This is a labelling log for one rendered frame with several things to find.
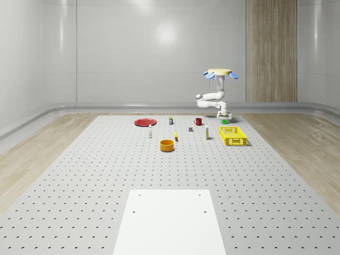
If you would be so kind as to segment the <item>yellow basket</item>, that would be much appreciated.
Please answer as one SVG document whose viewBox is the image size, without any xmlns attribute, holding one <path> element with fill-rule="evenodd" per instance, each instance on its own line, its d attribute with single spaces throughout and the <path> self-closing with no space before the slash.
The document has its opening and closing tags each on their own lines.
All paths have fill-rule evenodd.
<svg viewBox="0 0 340 255">
<path fill-rule="evenodd" d="M 219 135 L 226 146 L 246 146 L 247 137 L 237 126 L 220 126 Z"/>
</svg>

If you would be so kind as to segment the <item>yellow bowl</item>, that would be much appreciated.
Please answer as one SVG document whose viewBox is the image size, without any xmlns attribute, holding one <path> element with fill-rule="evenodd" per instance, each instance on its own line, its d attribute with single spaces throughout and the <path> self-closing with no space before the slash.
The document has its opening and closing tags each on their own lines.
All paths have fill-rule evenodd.
<svg viewBox="0 0 340 255">
<path fill-rule="evenodd" d="M 161 140 L 160 141 L 160 150 L 164 152 L 170 152 L 174 150 L 174 141 L 173 140 Z"/>
</svg>

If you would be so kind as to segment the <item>red plate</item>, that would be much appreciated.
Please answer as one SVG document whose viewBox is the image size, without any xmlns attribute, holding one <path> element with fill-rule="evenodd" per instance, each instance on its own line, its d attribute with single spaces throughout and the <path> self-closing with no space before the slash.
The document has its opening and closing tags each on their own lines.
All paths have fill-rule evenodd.
<svg viewBox="0 0 340 255">
<path fill-rule="evenodd" d="M 148 127 L 148 126 L 153 126 L 157 124 L 157 121 L 152 118 L 141 118 L 136 121 L 134 121 L 135 125 L 141 126 L 141 127 Z"/>
</svg>

